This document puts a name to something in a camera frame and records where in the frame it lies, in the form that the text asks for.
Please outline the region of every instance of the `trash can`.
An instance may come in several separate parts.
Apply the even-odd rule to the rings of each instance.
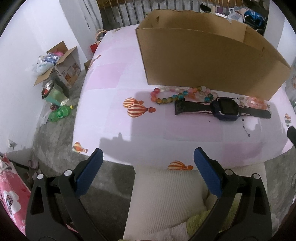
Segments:
[[[62,106],[69,100],[63,93],[61,87],[59,87],[52,80],[46,83],[42,90],[42,99],[49,103],[56,104],[57,106]]]

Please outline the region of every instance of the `watch screen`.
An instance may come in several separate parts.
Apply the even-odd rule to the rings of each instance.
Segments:
[[[232,99],[219,99],[221,112],[225,115],[237,115],[239,113],[237,103]]]

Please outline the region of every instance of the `smartwatch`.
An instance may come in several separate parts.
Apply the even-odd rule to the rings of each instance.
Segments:
[[[175,101],[175,115],[183,112],[197,112],[214,115],[222,121],[235,121],[240,116],[254,116],[270,119],[268,110],[259,110],[238,105],[232,98],[218,97],[211,103],[185,101],[185,98]]]

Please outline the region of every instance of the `pink plastic bag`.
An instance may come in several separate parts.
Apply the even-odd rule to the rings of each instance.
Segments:
[[[0,200],[10,218],[24,235],[30,195],[31,191],[4,155],[0,160]]]

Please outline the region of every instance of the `plastic bottle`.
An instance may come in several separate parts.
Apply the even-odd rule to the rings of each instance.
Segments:
[[[63,105],[57,110],[51,112],[48,119],[51,122],[57,122],[59,119],[65,118],[66,116],[70,115],[72,109],[74,109],[72,105]]]

